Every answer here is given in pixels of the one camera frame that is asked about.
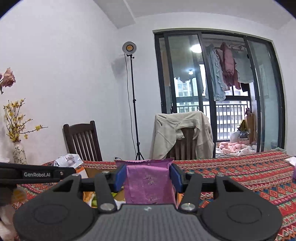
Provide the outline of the gloved left hand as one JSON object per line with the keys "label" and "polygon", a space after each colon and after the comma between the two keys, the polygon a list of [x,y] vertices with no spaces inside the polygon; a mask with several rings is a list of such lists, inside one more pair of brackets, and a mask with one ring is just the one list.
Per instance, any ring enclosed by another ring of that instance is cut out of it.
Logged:
{"label": "gloved left hand", "polygon": [[1,187],[1,240],[14,240],[14,203],[25,201],[27,194],[21,187]]}

